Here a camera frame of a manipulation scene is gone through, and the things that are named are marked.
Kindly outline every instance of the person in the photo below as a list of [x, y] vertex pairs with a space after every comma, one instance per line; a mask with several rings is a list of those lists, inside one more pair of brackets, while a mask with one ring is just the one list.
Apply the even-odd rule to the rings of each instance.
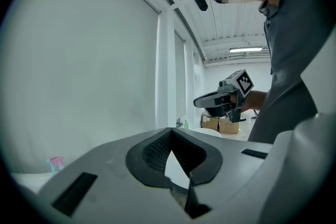
[[248, 140], [273, 143], [279, 133], [293, 130], [317, 113], [300, 75], [328, 38], [334, 19], [323, 0], [259, 1], [259, 12], [266, 18], [264, 31], [271, 57], [272, 83], [267, 93], [251, 91], [242, 110], [260, 111]]

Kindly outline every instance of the black slot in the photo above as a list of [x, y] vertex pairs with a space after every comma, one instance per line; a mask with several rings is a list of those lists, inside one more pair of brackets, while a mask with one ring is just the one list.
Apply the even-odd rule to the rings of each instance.
[[63, 214], [71, 217], [97, 177], [97, 175], [82, 173], [61, 194], [61, 196], [52, 204], [52, 206]]
[[265, 152], [253, 151], [253, 150], [248, 150], [248, 149], [243, 150], [242, 153], [249, 155], [249, 156], [256, 157], [256, 158], [260, 158], [260, 159], [266, 159], [267, 157], [267, 153]]

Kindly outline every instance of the gray plastic housing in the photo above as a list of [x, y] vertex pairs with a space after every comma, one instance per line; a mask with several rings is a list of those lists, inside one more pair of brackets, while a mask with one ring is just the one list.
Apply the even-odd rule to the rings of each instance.
[[[78, 223], [283, 223], [323, 184], [335, 160], [335, 114], [318, 115], [294, 131], [280, 133], [273, 145], [228, 140], [179, 129], [215, 147], [223, 162], [195, 195], [210, 211], [192, 219], [169, 188], [149, 187], [126, 166], [130, 148], [164, 129], [98, 146], [53, 177], [39, 198], [52, 205], [83, 173], [97, 175], [69, 222]], [[265, 159], [245, 149], [268, 153]]]

